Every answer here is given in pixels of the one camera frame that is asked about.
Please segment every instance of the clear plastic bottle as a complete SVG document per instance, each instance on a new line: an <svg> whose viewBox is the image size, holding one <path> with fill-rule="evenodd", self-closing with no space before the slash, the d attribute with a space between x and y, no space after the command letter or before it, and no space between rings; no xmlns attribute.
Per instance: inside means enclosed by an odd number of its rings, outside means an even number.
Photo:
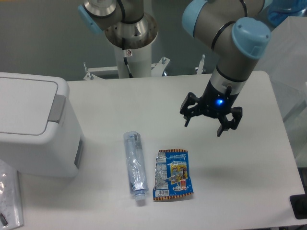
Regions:
<svg viewBox="0 0 307 230"><path fill-rule="evenodd" d="M141 136L135 131L124 134L130 193L144 200L148 191Z"/></svg>
<svg viewBox="0 0 307 230"><path fill-rule="evenodd" d="M268 20L273 26L278 26L288 16L304 16L307 0L273 0L268 10Z"/></svg>

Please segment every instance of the metal bracket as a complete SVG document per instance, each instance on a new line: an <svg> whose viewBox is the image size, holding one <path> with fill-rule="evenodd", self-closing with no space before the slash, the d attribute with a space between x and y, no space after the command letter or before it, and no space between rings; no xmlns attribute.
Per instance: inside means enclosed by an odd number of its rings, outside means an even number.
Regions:
<svg viewBox="0 0 307 230"><path fill-rule="evenodd" d="M158 63L152 64L152 77L167 76L165 71L167 65L170 63L170 59L163 57ZM101 78L98 76L117 75L117 66L100 67L100 68L87 68L86 63L83 63L85 70L84 80L104 80L108 78Z"/></svg>

